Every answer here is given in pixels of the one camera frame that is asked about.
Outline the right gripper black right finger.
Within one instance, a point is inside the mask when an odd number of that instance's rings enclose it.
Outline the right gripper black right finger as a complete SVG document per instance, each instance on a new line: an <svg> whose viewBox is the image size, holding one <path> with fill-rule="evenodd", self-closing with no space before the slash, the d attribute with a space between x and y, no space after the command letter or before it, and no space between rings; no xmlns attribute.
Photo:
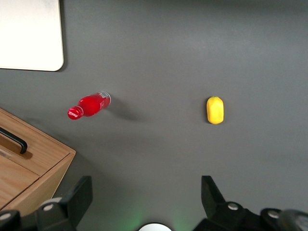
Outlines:
<svg viewBox="0 0 308 231"><path fill-rule="evenodd" d="M201 178L201 201L206 218L196 231L261 231L260 216L236 202L227 202L211 176Z"/></svg>

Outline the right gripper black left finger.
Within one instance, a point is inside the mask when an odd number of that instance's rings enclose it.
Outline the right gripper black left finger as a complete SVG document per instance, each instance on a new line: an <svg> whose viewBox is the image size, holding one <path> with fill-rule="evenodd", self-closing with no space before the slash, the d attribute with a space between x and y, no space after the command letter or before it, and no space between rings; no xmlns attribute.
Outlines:
<svg viewBox="0 0 308 231"><path fill-rule="evenodd" d="M75 231L93 200L92 177L83 176L63 197L44 202L36 211L39 231Z"/></svg>

